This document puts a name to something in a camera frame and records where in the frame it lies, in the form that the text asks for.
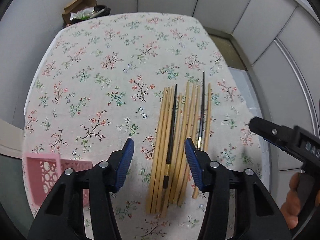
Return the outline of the person's right hand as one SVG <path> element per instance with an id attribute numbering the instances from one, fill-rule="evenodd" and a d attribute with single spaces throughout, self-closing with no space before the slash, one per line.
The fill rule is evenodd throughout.
<path id="1" fill-rule="evenodd" d="M 301 211 L 300 199 L 298 197 L 297 188 L 299 185 L 300 173 L 295 173 L 289 182 L 289 192 L 286 200 L 281 206 L 280 211 L 284 216 L 289 229 L 293 229 L 298 224 L 298 215 Z"/>

